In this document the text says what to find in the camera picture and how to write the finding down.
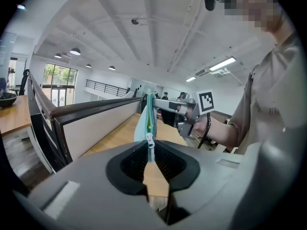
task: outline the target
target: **sleeve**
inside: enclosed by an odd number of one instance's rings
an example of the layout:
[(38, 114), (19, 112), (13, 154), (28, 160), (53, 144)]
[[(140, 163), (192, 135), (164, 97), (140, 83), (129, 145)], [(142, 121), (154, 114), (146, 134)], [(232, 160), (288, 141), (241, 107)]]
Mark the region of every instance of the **sleeve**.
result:
[(244, 94), (235, 113), (232, 115), (229, 125), (236, 128), (237, 131), (237, 147), (240, 146), (244, 137), (246, 136), (250, 126), (250, 103), (251, 103), (251, 85), (253, 72), (248, 76), (248, 82), (244, 88)]

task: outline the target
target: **staircase railing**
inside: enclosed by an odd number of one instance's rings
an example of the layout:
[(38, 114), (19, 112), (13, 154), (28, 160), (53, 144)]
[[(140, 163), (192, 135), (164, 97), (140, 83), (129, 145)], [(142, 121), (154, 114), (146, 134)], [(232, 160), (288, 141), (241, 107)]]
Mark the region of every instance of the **staircase railing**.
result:
[(102, 83), (102, 82), (92, 81), (89, 79), (86, 80), (85, 86), (88, 88), (94, 89), (94, 90), (99, 90), (99, 91), (113, 94), (119, 97), (124, 97), (129, 92), (129, 90), (126, 90), (120, 87), (116, 87), (116, 86)]

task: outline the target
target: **dark bowl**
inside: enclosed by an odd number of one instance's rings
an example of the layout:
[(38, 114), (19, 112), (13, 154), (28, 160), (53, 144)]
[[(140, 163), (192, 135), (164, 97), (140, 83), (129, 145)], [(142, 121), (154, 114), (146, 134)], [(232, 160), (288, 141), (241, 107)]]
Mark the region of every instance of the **dark bowl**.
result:
[(17, 95), (13, 93), (2, 93), (0, 97), (0, 107), (8, 107), (12, 105), (17, 99)]

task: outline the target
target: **light blue bag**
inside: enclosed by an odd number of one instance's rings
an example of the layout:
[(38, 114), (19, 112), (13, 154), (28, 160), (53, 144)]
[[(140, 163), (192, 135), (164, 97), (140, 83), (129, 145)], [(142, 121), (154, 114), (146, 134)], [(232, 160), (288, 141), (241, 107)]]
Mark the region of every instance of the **light blue bag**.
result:
[(153, 93), (147, 96), (147, 105), (134, 131), (134, 141), (147, 140), (148, 142), (148, 161), (154, 161), (154, 140), (157, 134), (158, 108), (153, 107), (154, 98)]

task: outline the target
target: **chair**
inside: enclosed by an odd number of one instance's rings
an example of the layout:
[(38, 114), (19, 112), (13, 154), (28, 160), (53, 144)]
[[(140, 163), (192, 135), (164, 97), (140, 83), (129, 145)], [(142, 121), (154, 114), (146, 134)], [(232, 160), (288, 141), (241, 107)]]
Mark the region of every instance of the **chair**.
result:
[(27, 78), (29, 75), (30, 75), (30, 70), (29, 69), (24, 70), (24, 76), (23, 79), (21, 80), (19, 95), (24, 95), (24, 88), (25, 84), (27, 83)]

